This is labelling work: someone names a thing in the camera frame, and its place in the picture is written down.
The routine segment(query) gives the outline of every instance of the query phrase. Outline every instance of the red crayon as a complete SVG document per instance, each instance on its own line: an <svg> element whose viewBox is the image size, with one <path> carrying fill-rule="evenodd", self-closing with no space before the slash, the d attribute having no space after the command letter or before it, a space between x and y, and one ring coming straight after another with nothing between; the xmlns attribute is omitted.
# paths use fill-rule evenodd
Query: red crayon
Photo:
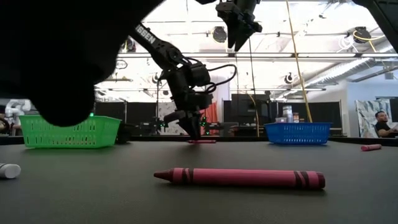
<svg viewBox="0 0 398 224"><path fill-rule="evenodd" d="M204 143L216 143L216 140L188 140L191 144L204 144Z"/></svg>
<svg viewBox="0 0 398 224"><path fill-rule="evenodd" d="M154 177L175 184L290 187L312 190L325 187L323 174L315 171L173 168L155 172Z"/></svg>
<svg viewBox="0 0 398 224"><path fill-rule="evenodd" d="M378 150L378 149L381 149L381 145L380 144L361 146L361 150L362 151L372 151L372 150Z"/></svg>

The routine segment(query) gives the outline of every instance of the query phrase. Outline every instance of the dark table surface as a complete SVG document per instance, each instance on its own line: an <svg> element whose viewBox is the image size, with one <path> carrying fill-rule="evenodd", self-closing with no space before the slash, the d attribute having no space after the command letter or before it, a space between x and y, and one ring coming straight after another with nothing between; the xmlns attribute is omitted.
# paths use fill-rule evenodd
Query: dark table surface
<svg viewBox="0 0 398 224"><path fill-rule="evenodd" d="M1 146L19 164L0 180L0 222L13 223L398 223L398 148L275 146L267 142L132 142L108 149ZM170 185L172 167L315 170L324 191Z"/></svg>

